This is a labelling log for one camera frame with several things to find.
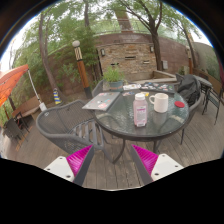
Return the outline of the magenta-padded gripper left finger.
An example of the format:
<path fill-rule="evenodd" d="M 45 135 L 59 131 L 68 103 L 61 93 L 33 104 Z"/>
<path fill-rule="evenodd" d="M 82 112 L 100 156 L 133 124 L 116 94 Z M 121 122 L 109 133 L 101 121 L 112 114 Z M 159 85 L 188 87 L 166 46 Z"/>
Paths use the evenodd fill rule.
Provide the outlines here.
<path fill-rule="evenodd" d="M 90 145 L 68 157 L 59 156 L 45 168 L 45 171 L 82 186 L 93 156 L 94 146 Z"/>

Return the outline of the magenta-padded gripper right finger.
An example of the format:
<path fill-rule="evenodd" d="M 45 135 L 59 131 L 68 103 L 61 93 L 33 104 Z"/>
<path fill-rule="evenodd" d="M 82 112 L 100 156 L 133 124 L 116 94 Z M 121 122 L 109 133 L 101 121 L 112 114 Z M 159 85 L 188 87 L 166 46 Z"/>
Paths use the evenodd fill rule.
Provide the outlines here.
<path fill-rule="evenodd" d="M 155 154 L 137 145 L 131 145 L 131 155 L 144 185 L 183 169 L 167 154 Z"/>

